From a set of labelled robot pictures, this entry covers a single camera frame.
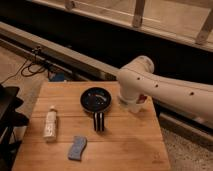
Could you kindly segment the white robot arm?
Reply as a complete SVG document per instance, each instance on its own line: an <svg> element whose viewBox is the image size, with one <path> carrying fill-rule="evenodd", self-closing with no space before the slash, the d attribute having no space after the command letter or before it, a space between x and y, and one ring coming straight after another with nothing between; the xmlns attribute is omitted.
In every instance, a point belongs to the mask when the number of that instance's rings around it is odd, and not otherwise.
<svg viewBox="0 0 213 171"><path fill-rule="evenodd" d="M147 56L138 56L117 72L119 100L138 113L151 96L158 103L193 115L198 123L213 129L213 85L196 83L154 74L154 63Z"/></svg>

